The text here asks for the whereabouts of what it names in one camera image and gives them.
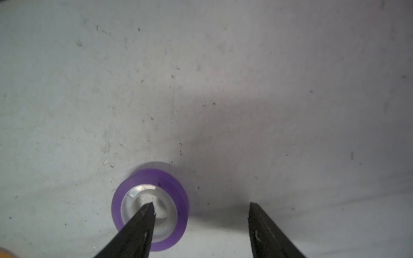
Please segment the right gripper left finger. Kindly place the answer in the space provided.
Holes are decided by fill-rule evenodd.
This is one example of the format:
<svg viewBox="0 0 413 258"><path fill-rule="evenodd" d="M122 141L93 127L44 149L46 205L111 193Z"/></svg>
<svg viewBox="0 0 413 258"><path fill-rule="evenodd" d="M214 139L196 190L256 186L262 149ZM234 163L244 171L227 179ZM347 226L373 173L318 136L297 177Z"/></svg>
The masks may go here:
<svg viewBox="0 0 413 258"><path fill-rule="evenodd" d="M144 204L95 258L148 258L155 222L153 203Z"/></svg>

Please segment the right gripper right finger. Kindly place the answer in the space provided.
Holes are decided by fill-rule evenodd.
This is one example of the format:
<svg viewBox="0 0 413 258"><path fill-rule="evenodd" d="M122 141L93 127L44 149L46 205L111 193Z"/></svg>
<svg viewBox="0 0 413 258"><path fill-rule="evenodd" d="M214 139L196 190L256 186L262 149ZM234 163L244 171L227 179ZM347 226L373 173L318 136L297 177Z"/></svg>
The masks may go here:
<svg viewBox="0 0 413 258"><path fill-rule="evenodd" d="M257 203L250 203L248 231L254 258L305 258Z"/></svg>

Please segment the purple tape roll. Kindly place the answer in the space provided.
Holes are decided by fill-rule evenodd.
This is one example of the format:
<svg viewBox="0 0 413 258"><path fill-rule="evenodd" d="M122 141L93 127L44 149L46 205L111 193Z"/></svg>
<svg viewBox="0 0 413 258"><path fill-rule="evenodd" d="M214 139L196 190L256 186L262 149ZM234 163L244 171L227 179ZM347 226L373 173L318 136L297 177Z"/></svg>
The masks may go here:
<svg viewBox="0 0 413 258"><path fill-rule="evenodd" d="M145 204L152 202L156 213L151 251L173 247L185 233L189 199L182 184L172 175L176 170L165 162L144 163L116 189L111 214L120 231Z"/></svg>

